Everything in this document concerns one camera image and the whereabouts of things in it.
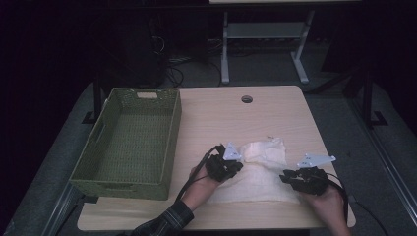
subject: crumpled cloth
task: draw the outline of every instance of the crumpled cloth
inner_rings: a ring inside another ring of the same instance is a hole
[[[280,138],[248,143],[240,147],[243,168],[220,185],[209,203],[284,201],[299,204],[298,194],[281,182],[287,169],[285,146]]]

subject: green basket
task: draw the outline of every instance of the green basket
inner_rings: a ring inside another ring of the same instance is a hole
[[[114,88],[70,182],[87,196],[167,200],[180,120],[178,89]]]

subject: towel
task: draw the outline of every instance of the towel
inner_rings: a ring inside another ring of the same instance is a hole
[[[281,138],[248,143],[240,147],[243,168],[220,185],[209,203],[284,201],[299,204],[298,194],[279,178],[287,169]]]

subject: human hand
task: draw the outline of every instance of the human hand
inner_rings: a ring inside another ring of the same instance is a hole
[[[333,236],[350,236],[343,212],[343,198],[332,186],[328,186],[320,196],[301,193],[310,204],[319,219],[326,225]]]
[[[195,170],[196,167],[191,170],[190,175],[192,175]],[[205,166],[199,171],[195,180],[197,181],[190,185],[181,199],[190,210],[195,210],[205,203],[214,193],[215,189],[222,184],[209,177]]]

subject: wooden table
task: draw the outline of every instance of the wooden table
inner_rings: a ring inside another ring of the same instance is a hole
[[[131,230],[160,215],[175,200],[190,170],[219,143],[240,147],[268,137],[283,138],[289,168],[306,152],[328,154],[298,87],[181,88],[182,117],[168,201],[99,198],[85,204],[81,230]],[[252,103],[243,103],[249,95]],[[331,164],[321,166],[335,174]],[[349,208],[348,225],[355,224]],[[186,227],[202,229],[305,229],[323,227],[304,203],[205,204]]]

